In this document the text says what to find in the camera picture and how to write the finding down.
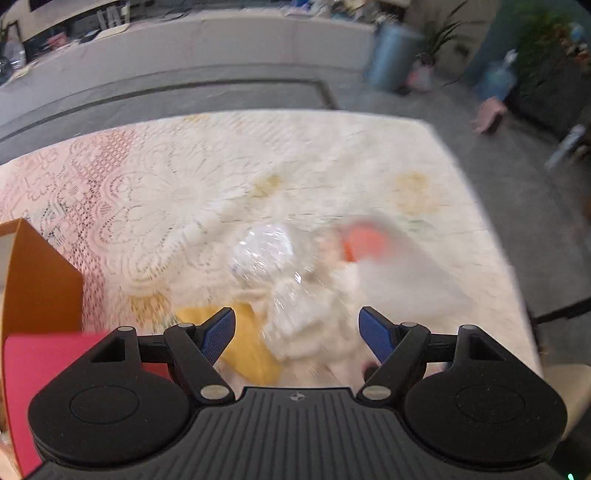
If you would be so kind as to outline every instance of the table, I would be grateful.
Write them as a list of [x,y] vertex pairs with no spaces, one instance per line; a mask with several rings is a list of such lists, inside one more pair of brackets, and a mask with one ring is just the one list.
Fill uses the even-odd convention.
[[[25,216],[84,274],[90,331],[161,332],[178,307],[229,303],[240,293],[229,249],[256,221],[291,218],[312,230],[369,209],[394,220],[473,299],[470,311],[426,323],[431,331],[477,324],[540,371],[512,269],[456,160],[424,122],[205,113],[73,138],[0,167],[0,221]],[[361,373],[340,381],[360,385]]]

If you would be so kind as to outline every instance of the plastic bottle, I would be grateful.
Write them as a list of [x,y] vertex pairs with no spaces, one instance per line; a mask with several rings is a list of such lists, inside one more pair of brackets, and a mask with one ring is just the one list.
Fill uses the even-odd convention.
[[482,80],[476,85],[476,94],[481,102],[491,97],[497,97],[501,102],[517,83],[517,76],[511,69],[511,64],[517,58],[517,52],[510,50],[504,61],[492,61],[486,69]]
[[570,129],[569,134],[562,142],[559,143],[558,148],[552,153],[550,158],[546,161],[545,167],[547,170],[552,170],[560,161],[569,153],[570,150],[581,140],[585,134],[586,128],[584,125],[575,125]]
[[27,64],[25,47],[18,40],[8,40],[6,42],[4,56],[10,61],[14,70],[21,69]]

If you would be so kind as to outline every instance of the pink object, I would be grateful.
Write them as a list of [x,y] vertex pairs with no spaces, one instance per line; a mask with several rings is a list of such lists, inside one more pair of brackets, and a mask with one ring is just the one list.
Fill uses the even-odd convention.
[[[4,401],[17,461],[24,476],[41,465],[29,430],[33,397],[108,333],[11,335],[4,344]],[[168,376],[163,364],[144,364],[152,373]]]
[[64,32],[53,35],[47,39],[47,44],[52,50],[57,50],[68,43],[68,37]]
[[415,61],[413,70],[408,74],[407,86],[415,92],[430,92],[433,90],[432,64],[425,65],[420,60]]
[[472,128],[478,134],[493,134],[499,128],[503,116],[507,113],[507,107],[497,97],[491,97],[480,105],[476,120],[472,122]]

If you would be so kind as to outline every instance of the yellow cloth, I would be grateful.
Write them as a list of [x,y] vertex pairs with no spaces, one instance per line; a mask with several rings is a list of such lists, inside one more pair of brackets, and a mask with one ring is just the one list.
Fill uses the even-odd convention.
[[[236,313],[236,334],[222,354],[222,360],[255,385],[274,385],[281,365],[261,338],[262,322],[248,303],[230,305]],[[180,322],[201,325],[221,307],[186,307],[175,315]]]

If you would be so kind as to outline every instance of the clear plastic wrap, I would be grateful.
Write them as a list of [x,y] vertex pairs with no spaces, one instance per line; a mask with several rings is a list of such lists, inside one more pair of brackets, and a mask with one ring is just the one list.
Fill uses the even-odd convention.
[[312,233],[289,222],[254,226],[234,247],[231,265],[258,293],[264,344],[288,379],[314,371],[362,382],[363,363],[374,359],[358,330],[365,305],[395,323],[469,305],[447,273],[378,215],[346,217]]
[[234,247],[230,267],[236,278],[253,285],[305,277],[313,264],[310,233],[291,223],[277,222],[253,226]]
[[279,360],[314,355],[322,348],[319,327],[339,320],[338,307],[337,294],[319,281],[279,281],[262,330],[267,347]]

